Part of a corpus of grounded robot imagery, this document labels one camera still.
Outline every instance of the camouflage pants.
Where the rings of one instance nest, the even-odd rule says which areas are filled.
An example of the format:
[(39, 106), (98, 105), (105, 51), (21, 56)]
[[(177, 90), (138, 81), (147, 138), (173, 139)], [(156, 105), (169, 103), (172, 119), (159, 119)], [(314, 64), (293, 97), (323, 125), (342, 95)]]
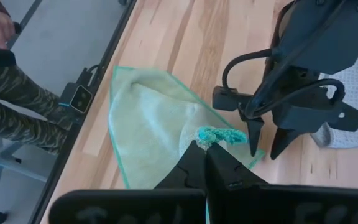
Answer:
[(17, 66), (0, 68), (0, 99), (44, 116), (31, 118), (0, 104), (0, 137), (57, 153), (71, 127), (58, 96), (39, 87)]

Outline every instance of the person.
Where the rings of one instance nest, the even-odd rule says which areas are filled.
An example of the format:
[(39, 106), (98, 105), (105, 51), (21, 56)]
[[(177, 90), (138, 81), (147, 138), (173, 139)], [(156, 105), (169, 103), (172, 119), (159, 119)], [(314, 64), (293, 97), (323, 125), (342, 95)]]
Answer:
[[(15, 34), (14, 24), (0, 2), (0, 48)], [(31, 118), (0, 103), (0, 137), (31, 144), (56, 154), (71, 127), (70, 115), (59, 97), (34, 83), (18, 66), (0, 68), (0, 100), (44, 116)]]

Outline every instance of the black mount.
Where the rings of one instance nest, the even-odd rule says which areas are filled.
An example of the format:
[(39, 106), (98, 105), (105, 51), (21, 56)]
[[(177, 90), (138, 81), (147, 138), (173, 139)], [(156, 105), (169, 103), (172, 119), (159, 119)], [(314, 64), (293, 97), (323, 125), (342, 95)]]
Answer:
[[(342, 0), (298, 0), (286, 5), (279, 14), (271, 49), (280, 53), (266, 59), (262, 82), (289, 53), (296, 50), (303, 39), (319, 29)], [(352, 66), (358, 58), (358, 0), (344, 1), (337, 19), (310, 47), (292, 61), (273, 84), (268, 97), (260, 106), (274, 103), (296, 90), (319, 80), (320, 73), (334, 74)], [(315, 133), (326, 123), (333, 129), (357, 131), (358, 110), (343, 102), (343, 97), (328, 98), (327, 88), (312, 88), (272, 108), (277, 125), (270, 157), (278, 155), (299, 135)], [(238, 93), (234, 88), (216, 86), (213, 108), (238, 110), (247, 123), (250, 150), (254, 156), (264, 122), (261, 117), (249, 119), (245, 108), (253, 95)]]

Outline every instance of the wooden floor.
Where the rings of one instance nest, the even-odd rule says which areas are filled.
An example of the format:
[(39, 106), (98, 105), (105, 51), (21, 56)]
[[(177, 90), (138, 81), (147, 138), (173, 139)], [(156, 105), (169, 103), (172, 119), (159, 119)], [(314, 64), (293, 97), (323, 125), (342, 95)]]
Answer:
[[(221, 84), (231, 59), (269, 47), (277, 14), (287, 2), (138, 0), (51, 202), (75, 189), (123, 188), (107, 122), (113, 66), (168, 70), (211, 102), (213, 87)], [(263, 69), (263, 59), (242, 63), (232, 69), (229, 84), (253, 93)], [(237, 113), (222, 114), (246, 130)], [(269, 153), (275, 126), (269, 114), (264, 120), (259, 146)], [(266, 157), (253, 171), (271, 183), (358, 188), (358, 149), (319, 149), (306, 134), (278, 159)]]

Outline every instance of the gray carpet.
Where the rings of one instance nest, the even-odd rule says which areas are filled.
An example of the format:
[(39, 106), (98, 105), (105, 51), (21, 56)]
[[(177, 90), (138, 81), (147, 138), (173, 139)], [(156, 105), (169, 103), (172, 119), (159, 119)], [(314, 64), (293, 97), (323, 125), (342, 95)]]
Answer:
[[(17, 22), (33, 3), (2, 2)], [(67, 82), (76, 81), (83, 67), (100, 62), (123, 11), (117, 0), (43, 0), (12, 48), (17, 64), (40, 86), (60, 95)], [(13, 108), (39, 117), (23, 108)], [(50, 169), (55, 160), (30, 146), (23, 146), (16, 156), (43, 162), (45, 169)], [(6, 223), (27, 223), (43, 187), (38, 180), (4, 171), (0, 211), (10, 213)]]

